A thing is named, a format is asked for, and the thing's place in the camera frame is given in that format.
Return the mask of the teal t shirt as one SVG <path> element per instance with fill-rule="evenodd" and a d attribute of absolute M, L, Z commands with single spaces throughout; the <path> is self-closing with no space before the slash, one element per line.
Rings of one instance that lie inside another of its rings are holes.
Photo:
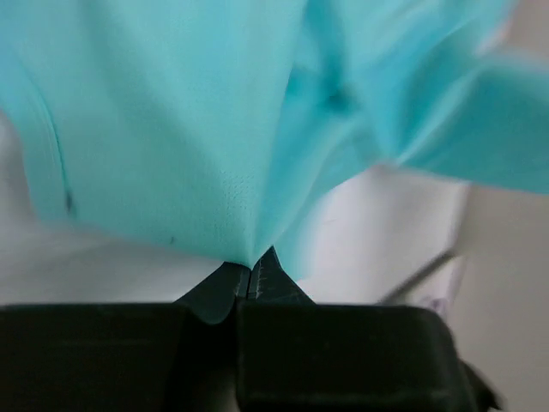
<path fill-rule="evenodd" d="M 511 1 L 4 1 L 1 301 L 174 300 L 405 168 L 548 191 Z"/>

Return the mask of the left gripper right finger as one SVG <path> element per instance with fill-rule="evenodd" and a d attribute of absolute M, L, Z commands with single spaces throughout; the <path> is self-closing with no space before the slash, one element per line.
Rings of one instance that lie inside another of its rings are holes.
<path fill-rule="evenodd" d="M 435 312 L 321 305 L 274 250 L 251 271 L 236 311 L 243 411 L 491 411 L 498 394 L 458 355 Z"/>

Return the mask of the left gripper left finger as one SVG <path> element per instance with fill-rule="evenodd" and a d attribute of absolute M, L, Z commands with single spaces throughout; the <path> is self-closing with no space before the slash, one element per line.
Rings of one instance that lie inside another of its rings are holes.
<path fill-rule="evenodd" d="M 249 269 L 222 264 L 166 303 L 1 308 L 4 411 L 185 411 L 234 353 Z"/>

